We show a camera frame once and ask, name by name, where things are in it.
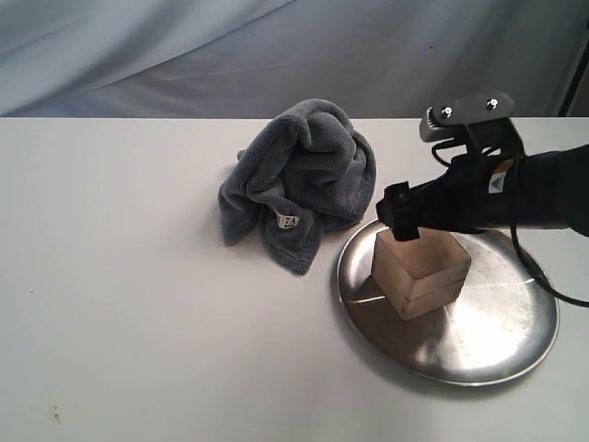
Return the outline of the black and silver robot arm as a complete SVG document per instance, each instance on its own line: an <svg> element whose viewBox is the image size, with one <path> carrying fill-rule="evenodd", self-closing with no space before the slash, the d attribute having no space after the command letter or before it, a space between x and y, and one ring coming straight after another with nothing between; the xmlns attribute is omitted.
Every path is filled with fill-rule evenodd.
<svg viewBox="0 0 589 442"><path fill-rule="evenodd" d="M463 234L570 228L585 236L588 148L533 156L463 154L435 180L388 186L376 213L399 241L418 238L423 228Z"/></svg>

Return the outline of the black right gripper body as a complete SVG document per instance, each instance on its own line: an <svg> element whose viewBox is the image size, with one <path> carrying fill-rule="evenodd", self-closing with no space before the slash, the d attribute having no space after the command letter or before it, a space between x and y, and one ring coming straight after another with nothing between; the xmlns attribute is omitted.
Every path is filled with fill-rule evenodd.
<svg viewBox="0 0 589 442"><path fill-rule="evenodd" d="M520 172L526 156L486 157L453 165L409 192L409 232L419 228L474 233L491 227L527 227Z"/></svg>

